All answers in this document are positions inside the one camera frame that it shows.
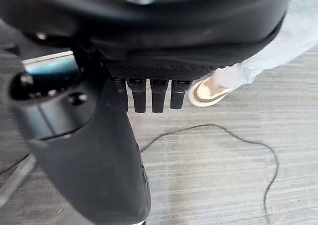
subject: sneaker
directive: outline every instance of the sneaker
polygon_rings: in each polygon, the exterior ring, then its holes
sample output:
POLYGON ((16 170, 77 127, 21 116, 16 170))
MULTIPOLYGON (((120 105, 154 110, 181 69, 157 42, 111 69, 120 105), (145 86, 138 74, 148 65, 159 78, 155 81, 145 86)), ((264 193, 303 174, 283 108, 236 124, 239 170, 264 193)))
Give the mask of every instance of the sneaker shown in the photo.
POLYGON ((197 107, 213 106, 236 88, 226 88, 217 84, 214 75, 196 83, 189 91, 190 102, 197 107))

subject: pant leg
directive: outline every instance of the pant leg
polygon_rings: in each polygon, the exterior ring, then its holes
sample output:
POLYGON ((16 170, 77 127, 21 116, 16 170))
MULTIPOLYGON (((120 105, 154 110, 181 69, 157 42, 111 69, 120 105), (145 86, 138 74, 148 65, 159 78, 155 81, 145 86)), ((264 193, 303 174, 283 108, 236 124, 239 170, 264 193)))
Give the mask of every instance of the pant leg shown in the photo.
POLYGON ((318 0, 291 0, 277 37, 259 53, 215 72, 216 83, 239 87, 266 69, 286 64, 318 43, 318 0))

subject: black plastic cover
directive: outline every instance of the black plastic cover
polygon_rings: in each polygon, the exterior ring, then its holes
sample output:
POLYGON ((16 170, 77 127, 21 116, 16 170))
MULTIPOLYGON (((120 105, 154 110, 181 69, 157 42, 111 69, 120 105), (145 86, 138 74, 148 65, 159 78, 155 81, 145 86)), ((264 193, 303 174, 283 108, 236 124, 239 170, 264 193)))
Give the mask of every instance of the black plastic cover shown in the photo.
POLYGON ((258 53, 279 33, 283 20, 263 41, 255 44, 203 45, 174 49, 133 50, 122 61, 107 61, 112 76, 162 80, 196 80, 258 53))
MULTIPOLYGON (((103 77, 102 85, 97 81, 81 88, 82 92, 94 91, 96 98, 88 95, 84 102, 92 99, 93 111, 56 113, 56 98, 52 97, 44 100, 51 106, 44 116, 37 109, 30 110, 41 107, 41 98, 29 99, 25 94, 16 97, 12 84, 9 108, 40 166, 73 208, 96 225, 137 224, 147 218, 151 208, 148 179, 116 85, 101 71, 95 72, 103 77), (78 121, 85 113, 89 119, 82 125, 78 121), (34 121, 37 134, 26 133, 34 121), (48 139, 39 136, 51 130, 43 125, 64 121, 78 128, 71 132, 64 128, 59 136, 48 139)), ((69 94, 66 90, 57 98, 69 94)))
POLYGON ((0 17, 23 32, 84 35, 128 49, 255 43, 266 38, 288 0, 0 0, 0 17))

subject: beige shoe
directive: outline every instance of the beige shoe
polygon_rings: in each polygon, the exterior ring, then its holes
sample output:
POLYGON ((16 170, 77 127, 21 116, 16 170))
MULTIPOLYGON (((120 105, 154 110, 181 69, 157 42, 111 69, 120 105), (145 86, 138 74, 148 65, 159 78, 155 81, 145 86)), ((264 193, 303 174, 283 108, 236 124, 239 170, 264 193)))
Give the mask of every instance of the beige shoe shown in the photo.
POLYGON ((209 107, 221 101, 236 88, 226 88, 217 84, 214 75, 196 83, 189 91, 190 102, 197 107, 209 107))

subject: screw hole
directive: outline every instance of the screw hole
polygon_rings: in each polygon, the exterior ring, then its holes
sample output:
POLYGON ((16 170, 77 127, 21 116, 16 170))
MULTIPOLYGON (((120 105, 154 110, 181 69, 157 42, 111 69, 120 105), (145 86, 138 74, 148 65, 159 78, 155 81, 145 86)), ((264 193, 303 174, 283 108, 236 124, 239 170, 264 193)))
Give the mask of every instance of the screw hole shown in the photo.
POLYGON ((87 95, 81 92, 75 92, 69 95, 69 102, 73 106, 80 106, 83 103, 85 103, 87 100, 88 100, 87 95))

